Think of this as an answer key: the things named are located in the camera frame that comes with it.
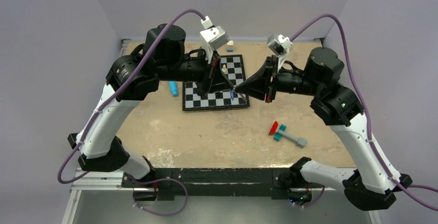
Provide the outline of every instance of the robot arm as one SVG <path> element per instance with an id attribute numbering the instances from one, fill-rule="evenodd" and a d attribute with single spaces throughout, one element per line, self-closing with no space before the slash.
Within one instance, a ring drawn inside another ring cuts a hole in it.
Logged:
<path id="1" fill-rule="evenodd" d="M 124 147 L 116 133 L 140 101 L 148 93 L 158 90 L 159 81 L 195 82 L 200 94 L 233 89 L 233 84 L 217 67 L 221 58 L 216 49 L 226 44 L 229 38 L 220 26 L 213 26 L 208 17 L 202 20 L 202 25 L 206 30 L 200 33 L 201 48 L 187 54 L 184 52 L 185 31 L 173 25 L 126 90 L 101 111 L 96 107 L 95 112 L 98 111 L 100 115 L 86 137 L 82 137 L 84 130 L 69 135 L 72 147 L 83 138 L 79 164 L 84 171 L 109 172 L 119 169 L 139 180 L 154 171 L 144 156 Z M 128 79 L 144 56 L 140 52 L 143 50 L 145 53 L 149 49 L 164 26 L 162 24 L 149 30 L 145 44 L 113 63 L 97 106 L 101 106 Z"/>
<path id="2" fill-rule="evenodd" d="M 275 99 L 276 92 L 314 96 L 310 107 L 341 139 L 357 169 L 339 169 L 301 158 L 291 168 L 295 181 L 315 182 L 343 191 L 345 196 L 361 210 L 387 209 L 396 200 L 393 192 L 399 191 L 373 154 L 366 137 L 367 119 L 356 94 L 338 81 L 344 64 L 328 48 L 315 48 L 310 52 L 304 70 L 284 61 L 290 44 L 282 35 L 268 39 L 268 47 L 275 55 L 267 57 L 259 71 L 236 87 L 267 103 Z M 281 67 L 291 65 L 291 70 Z M 404 187 L 412 180 L 400 174 L 389 162 L 374 139 L 374 145 L 389 166 L 394 178 Z"/>

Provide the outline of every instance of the gray floor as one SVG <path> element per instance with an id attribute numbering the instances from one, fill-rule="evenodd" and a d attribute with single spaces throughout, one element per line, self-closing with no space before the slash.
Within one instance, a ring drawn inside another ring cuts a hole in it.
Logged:
<path id="1" fill-rule="evenodd" d="M 153 202 L 148 208 L 173 212 L 184 198 Z M 131 191 L 82 191 L 74 223 L 372 223 L 368 212 L 351 205 L 341 193 L 326 191 L 316 205 L 300 210 L 287 201 L 263 197 L 190 197 L 186 209 L 159 217 L 132 207 Z"/>

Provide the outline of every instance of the red hammer head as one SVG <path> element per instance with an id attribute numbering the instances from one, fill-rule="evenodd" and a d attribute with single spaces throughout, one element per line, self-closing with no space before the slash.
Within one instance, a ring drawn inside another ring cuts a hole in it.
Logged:
<path id="1" fill-rule="evenodd" d="M 277 131 L 277 127 L 278 127 L 278 122 L 275 121 L 275 122 L 274 122 L 274 125 L 272 125 L 272 128 L 271 128 L 271 130 L 269 131 L 269 135 L 274 135 L 274 134 L 275 134 L 275 131 Z"/>

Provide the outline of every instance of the toy hammer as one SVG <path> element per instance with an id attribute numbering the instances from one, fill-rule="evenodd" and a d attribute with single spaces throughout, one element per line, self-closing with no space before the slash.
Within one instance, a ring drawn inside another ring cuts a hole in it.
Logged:
<path id="1" fill-rule="evenodd" d="M 274 125 L 272 125 L 272 128 L 269 131 L 269 135 L 275 134 L 274 140 L 276 140 L 276 141 L 280 141 L 281 137 L 284 136 L 284 137 L 288 138 L 289 140 L 295 142 L 296 145 L 300 148 L 303 148 L 306 146 L 307 140 L 305 138 L 303 138 L 303 137 L 296 138 L 295 136 L 286 133 L 285 130 L 286 130 L 286 126 L 284 124 L 280 125 L 280 127 L 279 127 L 278 122 L 275 121 Z"/>

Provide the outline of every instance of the light blue cylinder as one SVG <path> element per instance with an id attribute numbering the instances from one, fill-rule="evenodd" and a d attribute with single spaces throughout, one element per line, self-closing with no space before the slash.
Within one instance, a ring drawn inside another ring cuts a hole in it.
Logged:
<path id="1" fill-rule="evenodd" d="M 178 96 L 177 83 L 175 81 L 169 81 L 169 87 L 170 87 L 170 91 L 172 92 L 172 95 L 174 97 L 177 97 Z"/>

